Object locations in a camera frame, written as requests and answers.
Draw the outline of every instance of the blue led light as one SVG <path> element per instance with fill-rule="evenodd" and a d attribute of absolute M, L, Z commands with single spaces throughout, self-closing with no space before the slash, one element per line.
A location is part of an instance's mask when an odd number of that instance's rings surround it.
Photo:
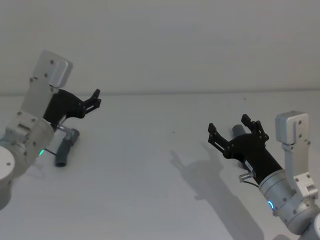
<path fill-rule="evenodd" d="M 274 209 L 274 204 L 271 201 L 268 201 L 269 206 Z"/>

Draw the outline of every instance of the white tabletop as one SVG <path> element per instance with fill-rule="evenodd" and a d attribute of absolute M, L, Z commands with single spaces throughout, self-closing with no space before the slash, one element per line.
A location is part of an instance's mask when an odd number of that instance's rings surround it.
<path fill-rule="evenodd" d="M 21 102 L 0 98 L 2 131 Z M 231 139 L 246 113 L 262 122 L 284 166 L 275 117 L 309 113 L 309 168 L 320 187 L 319 103 L 318 91 L 103 96 L 100 109 L 66 121 L 80 131 L 67 167 L 45 153 L 15 181 L 0 212 L 1 239 L 296 240 L 259 190 L 239 183 L 246 171 L 207 143 L 207 129 L 213 122 Z"/>

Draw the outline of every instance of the white robot link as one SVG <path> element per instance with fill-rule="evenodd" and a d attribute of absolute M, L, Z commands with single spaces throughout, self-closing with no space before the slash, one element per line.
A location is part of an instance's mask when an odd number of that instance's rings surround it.
<path fill-rule="evenodd" d="M 41 53 L 22 106 L 0 139 L 0 209 L 11 199 L 13 179 L 24 174 L 35 162 L 52 141 L 56 130 L 66 132 L 69 141 L 79 136 L 78 131 L 62 126 L 62 123 L 68 118 L 82 119 L 100 107 L 99 89 L 85 101 L 60 89 L 65 86 L 72 68 L 70 61 L 52 52 Z M 65 155 L 72 144 L 67 145 L 60 146 L 60 152 Z"/>
<path fill-rule="evenodd" d="M 276 139 L 285 152 L 285 169 L 266 150 L 269 136 L 260 121 L 251 121 L 244 114 L 242 125 L 233 127 L 235 138 L 224 139 L 216 127 L 209 125 L 209 140 L 226 159 L 237 159 L 248 173 L 240 175 L 240 182 L 253 178 L 266 198 L 272 213 L 279 217 L 299 240 L 320 240 L 320 208 L 315 200 L 318 189 L 308 170 L 309 116 L 290 111 L 275 118 Z"/>

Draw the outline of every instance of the black cable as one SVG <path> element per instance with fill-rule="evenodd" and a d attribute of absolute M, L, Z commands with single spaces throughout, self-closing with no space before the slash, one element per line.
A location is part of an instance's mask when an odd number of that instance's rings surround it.
<path fill-rule="evenodd" d="M 56 153 L 54 153 L 53 151 L 50 151 L 49 149 L 47 149 L 47 148 L 45 148 L 44 150 L 46 150 L 48 153 L 50 153 L 50 154 L 52 154 L 52 155 L 54 155 L 54 156 L 57 156 L 57 154 Z"/>
<path fill-rule="evenodd" d="M 246 183 L 246 184 L 251 184 L 252 186 L 255 186 L 255 187 L 259 188 L 259 186 L 257 184 L 255 184 L 255 183 L 253 183 L 253 182 L 249 182 L 249 181 L 243 181 L 243 182 Z"/>

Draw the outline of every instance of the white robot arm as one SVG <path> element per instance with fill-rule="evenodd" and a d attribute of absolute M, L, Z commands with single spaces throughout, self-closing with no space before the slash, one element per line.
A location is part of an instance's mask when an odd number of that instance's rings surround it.
<path fill-rule="evenodd" d="M 299 240 L 320 240 L 320 208 L 315 204 L 318 189 L 308 171 L 309 116 L 291 111 L 275 119 L 276 139 L 285 151 L 285 169 L 266 150 L 269 136 L 260 121 L 251 121 L 246 114 L 241 121 L 251 133 L 236 125 L 235 138 L 227 141 L 211 123 L 209 143 L 225 158 L 243 163 L 248 173 L 241 175 L 240 181 L 254 178 L 273 215 L 280 217 L 290 232 L 301 236 Z"/>
<path fill-rule="evenodd" d="M 84 118 L 99 108 L 98 89 L 86 101 L 60 89 L 72 67 L 70 61 L 52 52 L 41 53 L 23 104 L 0 139 L 0 209 L 10 201 L 13 178 L 21 176 L 35 162 L 56 130 L 66 129 L 62 126 L 64 120 Z"/>

